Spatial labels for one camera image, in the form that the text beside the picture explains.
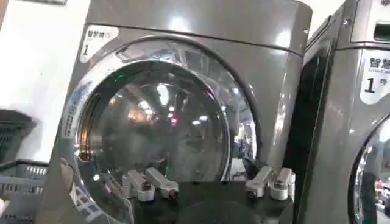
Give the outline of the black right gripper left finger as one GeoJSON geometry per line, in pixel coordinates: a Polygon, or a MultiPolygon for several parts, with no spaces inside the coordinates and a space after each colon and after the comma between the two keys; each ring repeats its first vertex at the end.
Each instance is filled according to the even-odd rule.
{"type": "Polygon", "coordinates": [[[122,176],[122,195],[126,199],[136,198],[140,202],[155,200],[156,191],[167,200],[176,200],[179,196],[179,185],[169,180],[156,168],[149,167],[141,174],[130,170],[122,176]]]}

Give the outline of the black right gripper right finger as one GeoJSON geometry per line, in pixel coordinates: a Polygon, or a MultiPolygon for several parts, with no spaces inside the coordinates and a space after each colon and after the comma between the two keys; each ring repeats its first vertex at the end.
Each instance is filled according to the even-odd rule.
{"type": "Polygon", "coordinates": [[[295,199],[296,174],[292,169],[283,167],[276,172],[271,166],[259,164],[245,158],[244,167],[248,180],[245,183],[249,199],[256,200],[265,195],[266,190],[272,199],[283,201],[295,199]]]}

